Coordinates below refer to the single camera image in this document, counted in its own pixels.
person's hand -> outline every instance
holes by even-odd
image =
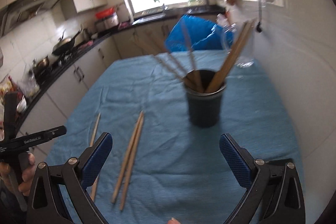
[[[32,186],[33,177],[35,174],[35,157],[33,154],[29,153],[29,164],[30,166],[22,172],[22,180],[23,182],[19,185],[19,191],[24,196],[29,196],[30,188]],[[11,171],[11,167],[9,164],[6,164],[4,162],[0,162],[0,176],[3,179],[7,189],[11,192],[13,192],[11,182],[9,181],[9,173]]]
[[[172,217],[171,220],[169,220],[167,224],[181,224],[181,223]]]

red container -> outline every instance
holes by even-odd
[[[97,19],[102,19],[102,18],[104,18],[104,17],[109,17],[109,16],[113,15],[114,12],[115,12],[115,11],[114,11],[114,8],[111,7],[111,8],[108,8],[108,9],[104,10],[104,11],[101,11],[101,12],[99,12],[99,13],[96,13],[95,15],[96,15],[96,18],[97,18]]]

blue gripper pad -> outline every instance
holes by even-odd
[[[113,140],[111,134],[107,134],[86,162],[82,169],[81,185],[83,189],[92,186],[95,182],[95,179],[112,150],[112,143]]]
[[[235,175],[239,185],[244,188],[250,188],[253,182],[252,171],[243,159],[237,149],[241,149],[239,145],[235,145],[229,138],[223,134],[219,140],[219,148],[226,159],[231,171]]]

finger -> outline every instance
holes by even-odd
[[[35,156],[32,153],[29,153],[28,161],[30,165],[35,165]]]
[[[0,175],[2,178],[6,178],[11,171],[11,168],[9,167],[9,164],[6,164],[4,162],[0,162]]]
[[[36,169],[35,165],[29,166],[27,169],[25,169],[22,172],[22,180],[24,182],[31,180],[34,177],[35,169]]]
[[[19,191],[21,192],[21,193],[23,193],[23,195],[25,195],[25,193],[28,193],[28,195],[29,195],[29,191],[30,191],[30,188],[31,188],[31,186],[32,186],[32,182],[33,182],[33,180],[31,179],[31,180],[29,180],[29,181],[27,181],[27,182],[23,182],[23,183],[21,183],[20,185],[19,185]]]

cloth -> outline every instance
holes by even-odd
[[[187,52],[174,55],[191,70]],[[223,51],[194,52],[200,69],[218,70]],[[167,54],[160,55],[170,63]],[[78,157],[92,136],[113,136],[113,148],[99,176],[95,204],[111,224],[223,223],[245,192],[219,150],[219,138],[230,133],[254,158],[293,158],[303,182],[302,162],[288,115],[262,68],[234,67],[226,79],[221,120],[212,128],[190,124],[182,84],[151,56],[113,63],[69,117],[66,135],[56,139],[49,165]],[[110,199],[134,125],[144,110],[144,125],[124,211]],[[75,223],[70,199],[62,193]]]

